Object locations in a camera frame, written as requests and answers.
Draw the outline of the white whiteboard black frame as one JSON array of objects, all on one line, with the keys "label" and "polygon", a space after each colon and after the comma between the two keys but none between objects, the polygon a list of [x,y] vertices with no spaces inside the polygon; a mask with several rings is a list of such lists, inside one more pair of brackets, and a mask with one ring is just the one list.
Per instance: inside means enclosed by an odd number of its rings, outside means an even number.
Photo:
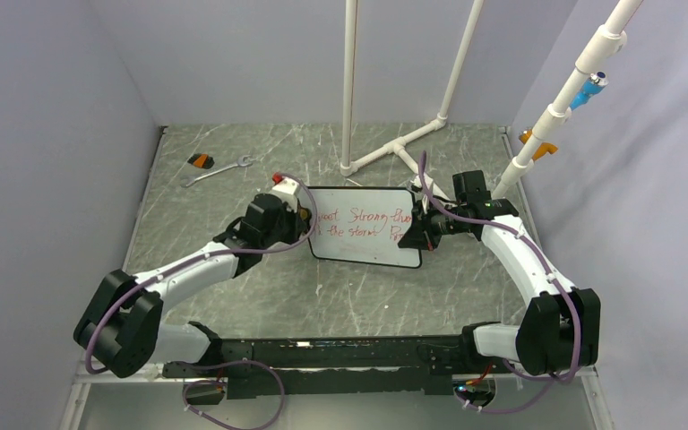
[{"label": "white whiteboard black frame", "polygon": [[317,209],[317,226],[309,238],[315,258],[408,269],[422,265],[419,250],[398,247],[412,223],[416,200],[409,190],[314,186],[310,191],[314,202],[304,194],[300,202]]}]

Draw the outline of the yellow black round eraser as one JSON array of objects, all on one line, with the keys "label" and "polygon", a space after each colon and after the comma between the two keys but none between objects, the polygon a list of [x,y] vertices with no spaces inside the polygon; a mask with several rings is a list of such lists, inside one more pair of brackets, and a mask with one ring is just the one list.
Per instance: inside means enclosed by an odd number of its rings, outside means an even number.
[{"label": "yellow black round eraser", "polygon": [[311,211],[305,207],[300,206],[297,212],[300,220],[304,222],[307,226],[309,226],[312,218]]}]

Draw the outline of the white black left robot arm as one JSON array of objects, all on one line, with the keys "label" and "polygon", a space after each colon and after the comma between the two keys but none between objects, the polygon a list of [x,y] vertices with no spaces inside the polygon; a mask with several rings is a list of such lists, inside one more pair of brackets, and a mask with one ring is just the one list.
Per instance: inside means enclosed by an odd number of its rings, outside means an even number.
[{"label": "white black left robot arm", "polygon": [[163,316],[207,287],[249,271],[264,255],[302,245],[317,215],[315,202],[259,193],[243,216],[197,251],[137,274],[108,273],[73,331],[85,350],[86,371],[126,378],[149,363],[177,363],[200,376],[214,374],[225,361],[222,338],[202,323],[169,325]]}]

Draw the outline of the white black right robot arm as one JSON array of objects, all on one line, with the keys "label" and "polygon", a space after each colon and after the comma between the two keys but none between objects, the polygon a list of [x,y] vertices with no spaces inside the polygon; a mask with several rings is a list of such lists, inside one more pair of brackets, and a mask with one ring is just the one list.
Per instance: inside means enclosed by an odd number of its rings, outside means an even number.
[{"label": "white black right robot arm", "polygon": [[518,289],[526,311],[518,325],[481,322],[463,328],[458,359],[478,372],[492,358],[515,362],[532,376],[566,379],[598,360],[601,302],[591,288],[565,277],[529,234],[507,199],[494,199],[481,171],[452,177],[455,197],[422,195],[398,246],[435,250],[443,237],[470,235],[490,250]]}]

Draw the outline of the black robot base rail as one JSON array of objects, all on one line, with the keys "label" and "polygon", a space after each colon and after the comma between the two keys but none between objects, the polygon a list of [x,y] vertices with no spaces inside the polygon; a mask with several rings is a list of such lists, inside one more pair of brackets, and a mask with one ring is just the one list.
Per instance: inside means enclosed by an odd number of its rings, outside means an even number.
[{"label": "black robot base rail", "polygon": [[418,391],[450,395],[457,384],[505,374],[499,358],[473,357],[460,335],[223,339],[205,358],[169,361],[169,379],[220,379],[231,400],[288,395]]}]

